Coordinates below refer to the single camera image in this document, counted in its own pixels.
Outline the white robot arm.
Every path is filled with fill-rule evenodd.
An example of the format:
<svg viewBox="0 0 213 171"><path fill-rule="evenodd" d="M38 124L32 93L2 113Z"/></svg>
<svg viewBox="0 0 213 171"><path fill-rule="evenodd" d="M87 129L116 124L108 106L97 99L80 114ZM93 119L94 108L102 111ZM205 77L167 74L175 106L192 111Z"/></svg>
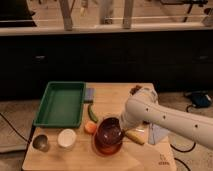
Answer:
<svg viewBox="0 0 213 171"><path fill-rule="evenodd" d="M122 130L142 121L153 123L213 150L213 118L159 105L154 89L143 87L130 95L119 118Z"/></svg>

